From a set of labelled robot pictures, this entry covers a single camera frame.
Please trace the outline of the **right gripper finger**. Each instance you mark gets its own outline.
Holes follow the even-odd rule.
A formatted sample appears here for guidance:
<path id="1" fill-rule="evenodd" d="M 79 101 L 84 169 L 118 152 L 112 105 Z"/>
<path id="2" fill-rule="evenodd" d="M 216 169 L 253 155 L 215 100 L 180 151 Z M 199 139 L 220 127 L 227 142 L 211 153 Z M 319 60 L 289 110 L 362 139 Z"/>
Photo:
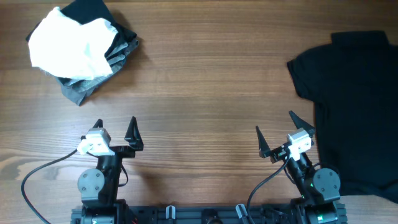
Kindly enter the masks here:
<path id="1" fill-rule="evenodd" d="M 259 156 L 261 158 L 267 158 L 271 154 L 270 147 L 267 143 L 267 141 L 264 138 L 264 135 L 262 134 L 261 130 L 259 129 L 259 126 L 256 126 L 256 133 L 257 133 L 257 138 L 258 138 L 258 143 L 259 143 Z"/>
<path id="2" fill-rule="evenodd" d="M 309 134 L 309 136 L 313 136 L 315 134 L 314 126 L 301 119 L 293 111 L 289 111 L 289 115 L 297 129 L 303 128 Z"/>

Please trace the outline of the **black polo shirt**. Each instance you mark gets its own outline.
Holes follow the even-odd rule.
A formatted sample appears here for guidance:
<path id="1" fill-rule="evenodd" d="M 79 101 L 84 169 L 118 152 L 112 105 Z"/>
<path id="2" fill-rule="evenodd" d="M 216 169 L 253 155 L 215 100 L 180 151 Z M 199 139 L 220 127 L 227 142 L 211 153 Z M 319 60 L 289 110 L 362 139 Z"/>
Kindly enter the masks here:
<path id="1" fill-rule="evenodd" d="M 382 30 L 337 32 L 287 69 L 314 104 L 319 158 L 338 169 L 341 195 L 397 202 L 397 46 Z"/>

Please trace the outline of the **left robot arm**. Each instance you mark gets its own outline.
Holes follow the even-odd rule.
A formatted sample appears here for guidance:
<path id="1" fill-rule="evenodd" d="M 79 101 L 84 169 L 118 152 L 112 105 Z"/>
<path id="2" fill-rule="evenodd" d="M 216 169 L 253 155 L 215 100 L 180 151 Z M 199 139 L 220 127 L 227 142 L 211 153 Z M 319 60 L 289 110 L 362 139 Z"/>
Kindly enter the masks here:
<path id="1" fill-rule="evenodd" d="M 86 135 L 81 137 L 77 151 L 81 155 L 90 154 L 98 159 L 94 169 L 84 171 L 78 178 L 81 193 L 81 210 L 72 211 L 71 224 L 128 224 L 137 223 L 137 217 L 124 199 L 117 199 L 120 175 L 125 172 L 124 158 L 134 158 L 142 151 L 144 143 L 132 117 L 124 140 L 126 146 L 111 146 L 111 137 L 97 120 Z"/>

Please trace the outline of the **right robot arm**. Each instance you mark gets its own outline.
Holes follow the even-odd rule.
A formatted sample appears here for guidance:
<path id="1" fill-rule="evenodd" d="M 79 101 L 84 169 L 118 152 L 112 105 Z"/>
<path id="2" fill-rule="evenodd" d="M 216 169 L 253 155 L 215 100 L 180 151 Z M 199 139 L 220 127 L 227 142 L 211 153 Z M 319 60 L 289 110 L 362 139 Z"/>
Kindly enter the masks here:
<path id="1" fill-rule="evenodd" d="M 289 111 L 289 115 L 297 130 L 288 134 L 287 142 L 275 149 L 269 147 L 256 126 L 259 156 L 269 158 L 273 164 L 279 161 L 283 164 L 254 188 L 246 208 L 250 209 L 251 199 L 260 187 L 284 171 L 298 189 L 300 197 L 292 199 L 287 205 L 265 208 L 265 223 L 343 223 L 345 219 L 339 214 L 341 208 L 336 203 L 340 199 L 340 175 L 331 166 L 311 162 L 306 152 L 314 145 L 315 127 L 293 111 Z"/>

